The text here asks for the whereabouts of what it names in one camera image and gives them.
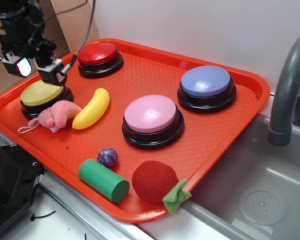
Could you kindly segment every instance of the pink plush toy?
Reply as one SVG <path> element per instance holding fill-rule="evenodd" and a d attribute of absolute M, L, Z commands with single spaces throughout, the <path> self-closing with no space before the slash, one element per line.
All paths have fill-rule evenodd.
<path fill-rule="evenodd" d="M 81 111 L 81 107 L 67 100 L 60 100 L 51 107 L 43 110 L 38 117 L 29 121 L 28 127 L 42 125 L 53 133 L 58 132 L 67 125 L 67 121 L 74 118 Z"/>

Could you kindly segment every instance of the ball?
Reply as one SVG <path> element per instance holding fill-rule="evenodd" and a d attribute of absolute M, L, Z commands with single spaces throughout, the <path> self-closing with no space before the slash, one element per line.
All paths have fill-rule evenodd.
<path fill-rule="evenodd" d="M 136 194 L 146 202 L 162 204 L 163 197 L 178 183 L 174 169 L 159 161 L 145 161 L 132 175 Z"/>
<path fill-rule="evenodd" d="M 111 147 L 106 147 L 98 153 L 97 161 L 110 169 L 117 164 L 118 158 L 116 150 Z"/>

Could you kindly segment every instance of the tray rim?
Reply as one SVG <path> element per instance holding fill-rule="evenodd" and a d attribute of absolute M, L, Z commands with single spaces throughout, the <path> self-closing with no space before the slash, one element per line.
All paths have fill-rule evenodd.
<path fill-rule="evenodd" d="M 169 62 L 170 64 L 167 64 L 162 59 L 161 59 L 161 61 L 157 61 L 157 62 L 162 62 L 166 65 L 174 66 L 174 64 L 173 64 L 174 61 L 177 61 L 177 62 L 187 61 L 187 62 L 191 63 L 192 67 L 189 66 L 189 69 L 194 68 L 196 66 L 198 67 L 198 66 L 204 66 L 204 65 L 213 65 L 213 66 L 219 66 L 221 68 L 224 68 L 227 71 L 230 71 L 232 73 L 240 74 L 241 76 L 246 76 L 250 79 L 253 79 L 254 80 L 253 82 L 252 81 L 245 82 L 245 84 L 252 85 L 257 88 L 258 92 L 255 91 L 256 89 L 255 90 L 253 90 L 251 88 L 250 89 L 253 92 L 255 92 L 256 96 L 258 97 L 258 101 L 245 114 L 245 116 L 238 121 L 237 125 L 231 130 L 231 132 L 225 137 L 225 139 L 223 139 L 223 141 L 220 142 L 218 149 L 219 148 L 227 149 L 233 143 L 233 141 L 241 134 L 241 132 L 247 127 L 247 125 L 254 119 L 254 117 L 259 113 L 259 111 L 267 103 L 267 101 L 270 97 L 270 87 L 269 87 L 268 83 L 262 77 L 260 77 L 259 75 L 255 74 L 255 73 L 252 73 L 252 72 L 248 72 L 248 71 L 240 70 L 240 69 L 237 69 L 234 67 L 229 67 L 229 66 L 225 66 L 222 64 L 217 64 L 217 63 L 213 63 L 213 62 L 209 62 L 209 61 L 205 61 L 205 60 L 200 60 L 197 58 L 188 57 L 188 56 L 184 56 L 184 55 L 180 55 L 180 54 L 176 54 L 176 53 L 172 53 L 172 52 L 168 52 L 168 51 L 164 51 L 164 50 L 160 50 L 160 49 L 156 49 L 156 48 L 152 48 L 152 47 L 148 47 L 148 46 L 144 46 L 144 45 L 140 45 L 140 44 L 136 44 L 136 43 L 120 40 L 120 39 L 116 39 L 116 38 L 98 39 L 98 40 L 87 43 L 84 47 L 87 47 L 87 46 L 95 44 L 95 43 L 101 43 L 101 42 L 113 43 L 116 45 L 116 47 L 119 49 L 119 51 L 121 50 L 121 48 L 123 46 L 125 48 L 130 48 L 132 50 L 142 49 L 142 51 L 134 51 L 135 54 L 133 54 L 131 52 L 127 52 L 127 51 L 123 51 L 123 52 L 133 54 L 136 56 L 139 55 L 139 57 L 143 56 L 143 54 L 140 54 L 140 52 L 143 52 L 143 53 L 147 54 L 147 56 L 145 57 L 146 59 L 156 60 L 156 57 L 158 57 L 158 55 L 160 55 L 161 57 L 164 57 L 164 59 L 172 60 Z M 61 58 L 65 65 L 70 61 L 74 52 L 75 51 L 72 51 Z M 16 99 L 19 97 L 19 95 L 15 93 L 15 91 L 17 89 L 18 89 L 18 91 L 20 91 L 20 89 L 25 89 L 29 84 L 38 80 L 39 77 L 40 77 L 39 73 L 35 73 L 32 76 L 22 80 L 15 86 L 11 87 L 10 89 L 1 93 L 0 94 L 0 107 L 3 106 L 3 104 L 4 104 L 3 102 L 5 101 L 6 98 Z M 29 143 L 27 141 L 23 140 L 22 137 L 20 138 L 20 135 L 18 135 L 17 132 L 11 130 L 8 126 L 2 124 L 1 122 L 0 122 L 0 132 L 3 135 L 5 135 L 7 138 L 11 139 L 12 141 L 17 142 L 17 144 L 20 145 L 21 147 L 23 147 L 23 148 L 25 147 L 27 152 L 32 154 L 40 162 L 42 161 L 44 163 L 45 162 L 50 163 L 48 170 L 50 170 L 51 172 L 59 172 L 59 171 L 63 170 L 63 176 L 61 177 L 61 179 L 63 181 L 65 181 L 67 184 L 69 184 L 71 187 L 73 187 L 79 193 L 81 193 L 81 194 L 84 193 L 84 189 L 78 190 L 78 189 L 82 188 L 81 184 L 79 184 L 78 182 L 75 182 L 75 181 L 68 180 L 73 177 L 72 173 L 70 173 L 68 171 L 65 172 L 64 168 L 61 165 L 59 165 L 57 162 L 51 161 L 51 159 L 48 156 L 46 156 L 42 152 L 36 150 L 36 148 L 34 146 L 29 145 Z M 216 162 L 216 159 L 220 158 L 222 154 L 223 154 L 223 152 L 220 153 L 220 152 L 213 151 L 212 154 L 210 156 L 208 156 L 205 160 L 205 163 L 209 164 L 210 167 L 204 171 L 200 171 L 200 167 L 199 167 L 199 169 L 197 169 L 194 172 L 194 174 L 191 176 L 191 178 L 188 179 L 188 182 L 183 187 L 183 189 L 185 191 L 190 192 L 198 184 L 198 182 L 204 177 L 204 175 L 210 170 L 210 168 L 214 165 L 213 163 Z M 129 212 L 129 211 L 125 211 L 125 210 L 119 208 L 116 204 L 108 201 L 106 198 L 102 197 L 101 195 L 100 195 L 100 198 L 98 198 L 97 200 L 98 200 L 98 203 L 100 203 L 100 204 L 98 204 L 98 206 L 100 208 L 102 208 L 105 212 L 107 212 L 109 215 L 111 215 L 112 217 L 114 217 L 118 220 L 121 220 L 123 222 L 128 222 L 128 223 L 149 222 L 149 221 L 158 219 L 160 217 L 163 217 L 163 216 L 169 214 L 169 212 L 167 211 L 167 209 L 165 208 L 164 205 L 160 205 L 160 206 L 158 206 L 158 208 L 152 209 L 149 211 Z"/>

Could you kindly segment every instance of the red button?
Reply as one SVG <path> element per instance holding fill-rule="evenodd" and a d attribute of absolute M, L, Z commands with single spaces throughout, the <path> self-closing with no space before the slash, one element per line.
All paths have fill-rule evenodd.
<path fill-rule="evenodd" d="M 85 47 L 79 53 L 79 60 L 86 65 L 102 64 L 112 59 L 117 52 L 115 45 L 100 42 Z"/>

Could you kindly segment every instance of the gray faucet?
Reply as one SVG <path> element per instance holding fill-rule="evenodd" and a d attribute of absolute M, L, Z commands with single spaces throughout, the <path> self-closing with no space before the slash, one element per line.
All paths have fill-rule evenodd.
<path fill-rule="evenodd" d="M 276 146 L 287 145 L 291 139 L 292 123 L 300 127 L 300 37 L 292 46 L 279 78 L 268 141 Z"/>

